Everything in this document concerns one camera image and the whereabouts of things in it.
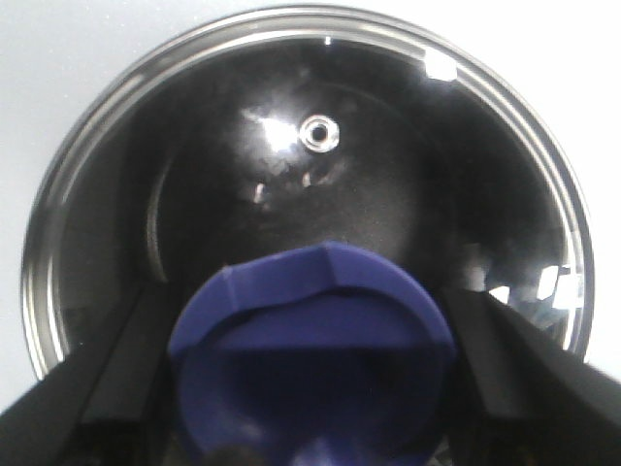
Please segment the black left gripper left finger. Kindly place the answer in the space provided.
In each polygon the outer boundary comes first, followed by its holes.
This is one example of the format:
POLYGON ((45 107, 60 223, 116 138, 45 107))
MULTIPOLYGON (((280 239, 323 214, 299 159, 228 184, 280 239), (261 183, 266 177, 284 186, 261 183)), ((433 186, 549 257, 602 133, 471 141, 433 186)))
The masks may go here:
POLYGON ((163 464, 169 338, 169 287, 131 287, 83 345, 1 415, 2 464, 163 464))

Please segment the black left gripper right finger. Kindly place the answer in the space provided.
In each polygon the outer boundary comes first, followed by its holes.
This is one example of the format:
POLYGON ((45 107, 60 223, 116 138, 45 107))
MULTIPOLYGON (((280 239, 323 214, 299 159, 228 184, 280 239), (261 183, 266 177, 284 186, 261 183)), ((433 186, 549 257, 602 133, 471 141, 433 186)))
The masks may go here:
POLYGON ((485 292, 447 289, 456 465, 617 465, 620 385, 485 292))

